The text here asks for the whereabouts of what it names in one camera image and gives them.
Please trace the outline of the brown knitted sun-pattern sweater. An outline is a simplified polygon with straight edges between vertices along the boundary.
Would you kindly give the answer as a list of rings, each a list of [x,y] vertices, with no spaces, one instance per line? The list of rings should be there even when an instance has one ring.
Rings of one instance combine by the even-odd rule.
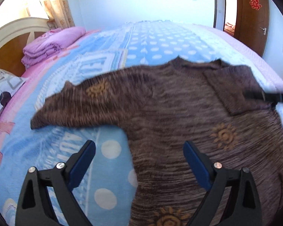
[[[136,69],[154,79],[152,96],[136,111],[118,109],[110,121],[128,138],[138,181],[133,209],[153,212],[147,225],[187,224],[205,194],[183,156],[192,141],[226,168],[251,170],[263,225],[270,225],[283,206],[283,127],[274,106],[244,98],[244,90],[260,90],[251,69],[179,57]],[[104,112],[86,89],[81,83],[48,97],[31,128],[99,124]]]

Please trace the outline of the brown wooden door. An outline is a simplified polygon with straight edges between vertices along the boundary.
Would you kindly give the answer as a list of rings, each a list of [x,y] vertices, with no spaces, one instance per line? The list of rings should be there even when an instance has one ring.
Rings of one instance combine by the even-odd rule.
[[[260,10],[252,9],[250,0],[237,0],[237,19],[234,37],[263,56],[267,41],[269,27],[269,0],[259,0]],[[266,27],[266,35],[263,35],[261,27]]]

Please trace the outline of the pink patterned bed sheet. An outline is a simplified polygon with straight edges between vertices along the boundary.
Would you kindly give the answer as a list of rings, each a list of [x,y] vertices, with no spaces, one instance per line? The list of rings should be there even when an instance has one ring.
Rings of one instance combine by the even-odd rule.
[[[262,73],[265,79],[268,80],[268,82],[274,83],[277,89],[283,90],[283,80],[256,52],[254,52],[239,40],[221,30],[206,26],[203,26],[203,28],[210,31],[211,33],[214,33],[215,35],[226,41],[232,48],[247,57],[254,64],[254,66],[258,68],[258,70]]]

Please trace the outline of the red paper door decoration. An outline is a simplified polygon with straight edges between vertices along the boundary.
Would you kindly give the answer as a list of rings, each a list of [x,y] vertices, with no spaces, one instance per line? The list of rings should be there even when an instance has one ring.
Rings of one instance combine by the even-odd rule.
[[[262,7],[259,0],[250,0],[249,4],[251,8],[255,10],[260,10],[260,8]]]

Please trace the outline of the blue polka dot blanket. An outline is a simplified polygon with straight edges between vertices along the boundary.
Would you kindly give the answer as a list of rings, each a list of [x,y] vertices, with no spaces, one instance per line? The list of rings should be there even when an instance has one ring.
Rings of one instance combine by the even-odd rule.
[[[93,225],[147,225],[153,212],[132,207],[138,186],[127,136],[112,124],[118,109],[136,111],[151,96],[154,79],[136,69],[176,57],[195,63],[222,59],[252,66],[244,46],[216,29],[171,21],[143,21],[83,36],[65,51],[15,78],[16,92],[0,112],[0,213],[16,222],[17,201],[30,166],[51,169],[66,162],[87,140],[96,153],[73,190]],[[89,128],[31,129],[45,100],[62,89],[87,84],[86,93],[104,120]]]

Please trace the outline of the white patterned pillow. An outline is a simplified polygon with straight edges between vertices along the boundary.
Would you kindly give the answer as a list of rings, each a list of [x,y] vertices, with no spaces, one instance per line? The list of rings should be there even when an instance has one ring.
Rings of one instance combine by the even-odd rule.
[[[0,71],[0,113],[26,80],[27,78]]]

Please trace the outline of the folded purple quilt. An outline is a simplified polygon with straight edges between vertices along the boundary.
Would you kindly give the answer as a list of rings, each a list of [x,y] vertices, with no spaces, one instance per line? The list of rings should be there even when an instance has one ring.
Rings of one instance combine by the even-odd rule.
[[[57,28],[28,43],[23,48],[22,64],[26,69],[56,55],[85,35],[83,27]]]

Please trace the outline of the cream and wood headboard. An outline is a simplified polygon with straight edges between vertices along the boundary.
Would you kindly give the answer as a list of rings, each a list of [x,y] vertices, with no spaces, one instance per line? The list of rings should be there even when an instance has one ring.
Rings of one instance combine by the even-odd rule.
[[[0,70],[21,76],[25,66],[21,59],[27,44],[49,31],[48,19],[26,17],[0,28]]]

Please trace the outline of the beige patterned curtain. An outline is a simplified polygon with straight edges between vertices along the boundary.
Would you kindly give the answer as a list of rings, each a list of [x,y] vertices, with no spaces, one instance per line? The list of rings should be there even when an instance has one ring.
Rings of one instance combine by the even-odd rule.
[[[47,24],[50,28],[74,27],[68,0],[40,0],[48,17]]]

